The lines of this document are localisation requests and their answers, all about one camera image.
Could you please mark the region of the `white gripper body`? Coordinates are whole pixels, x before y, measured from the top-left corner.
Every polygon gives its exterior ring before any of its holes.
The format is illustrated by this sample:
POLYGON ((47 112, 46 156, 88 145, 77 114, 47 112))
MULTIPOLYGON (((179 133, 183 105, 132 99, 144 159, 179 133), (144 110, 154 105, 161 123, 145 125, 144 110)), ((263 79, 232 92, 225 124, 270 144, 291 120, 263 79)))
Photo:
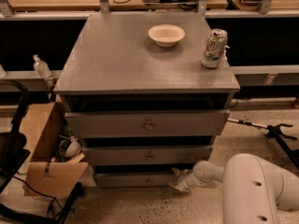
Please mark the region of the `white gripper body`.
POLYGON ((192 170, 178 171, 177 177, 177 188, 180 191, 190 191, 199 184, 199 179, 194 175, 192 170))

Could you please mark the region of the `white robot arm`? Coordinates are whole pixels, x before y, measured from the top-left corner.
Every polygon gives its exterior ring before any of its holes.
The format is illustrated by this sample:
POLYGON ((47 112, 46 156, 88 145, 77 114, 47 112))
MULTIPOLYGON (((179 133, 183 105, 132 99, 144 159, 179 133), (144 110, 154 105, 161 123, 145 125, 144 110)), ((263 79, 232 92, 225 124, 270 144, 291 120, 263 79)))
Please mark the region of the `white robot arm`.
POLYGON ((223 166, 199 161, 173 172, 170 186, 183 192, 222 184, 223 224, 280 224, 279 210, 299 210, 299 177, 255 155, 234 155, 223 166))

